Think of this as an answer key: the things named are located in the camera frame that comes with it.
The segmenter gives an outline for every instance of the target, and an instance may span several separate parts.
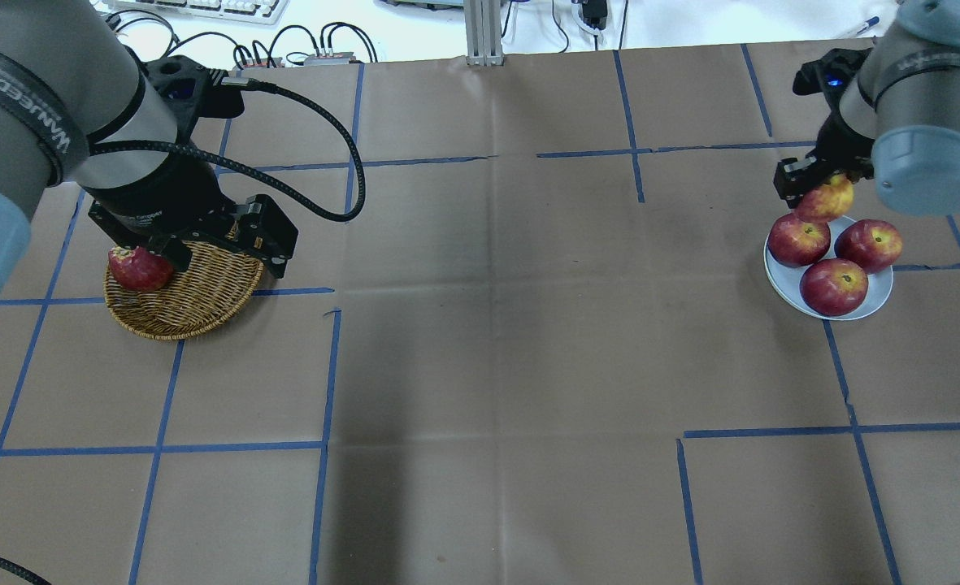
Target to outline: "white plate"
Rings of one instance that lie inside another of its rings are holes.
[[[830,249],[823,258],[836,258],[836,255],[833,253],[833,243],[837,241],[837,237],[841,235],[841,232],[852,225],[852,223],[855,223],[855,219],[849,218],[848,215],[841,216],[841,218],[834,219],[834,221],[829,223]],[[769,252],[769,238],[765,238],[765,274],[769,276],[769,282],[772,284],[772,287],[776,289],[777,293],[780,293],[780,296],[783,297],[785,301],[796,308],[796,310],[803,312],[803,314],[814,316],[817,319],[855,321],[855,319],[862,319],[865,318],[865,316],[874,314],[875,311],[884,307],[885,301],[888,300],[888,295],[892,293],[892,284],[895,282],[895,275],[892,273],[890,266],[880,271],[880,273],[870,274],[869,277],[867,277],[870,279],[870,287],[867,289],[866,300],[862,301],[862,304],[859,305],[857,310],[841,316],[825,316],[813,311],[801,299],[801,277],[806,270],[807,266],[792,269],[792,267],[784,266],[784,264],[777,262]]]

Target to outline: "metal post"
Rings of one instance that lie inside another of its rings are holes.
[[[469,64],[505,64],[502,53],[501,3],[498,0],[465,0],[465,37]]]

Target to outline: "blue marker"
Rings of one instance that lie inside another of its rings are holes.
[[[867,30],[877,26],[878,24],[880,24],[880,18],[873,16],[873,18],[868,19],[866,22],[859,23],[859,26],[856,26],[854,29],[846,31],[843,34],[840,34],[840,36],[834,38],[855,38],[860,36],[860,34],[865,33]]]

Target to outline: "red apple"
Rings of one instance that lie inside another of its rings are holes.
[[[111,276],[123,288],[147,293],[165,286],[172,278],[172,264],[167,259],[137,247],[128,249],[116,245],[107,253]]]
[[[833,219],[847,214],[854,200],[855,187],[846,175],[839,173],[806,193],[794,214],[803,222],[832,222]]]
[[[876,274],[899,259],[902,236],[884,219],[860,219],[841,232],[833,252],[839,258],[855,262],[867,274]]]
[[[801,277],[801,299],[818,314],[841,316],[866,300],[870,279],[859,265],[843,258],[820,260]]]
[[[768,245],[772,257],[785,267],[807,267],[830,249],[830,226],[786,214],[772,224]]]

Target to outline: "white keyboard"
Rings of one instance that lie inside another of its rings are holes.
[[[104,0],[113,10],[139,8],[142,11],[208,16],[231,21],[275,24],[291,0]]]

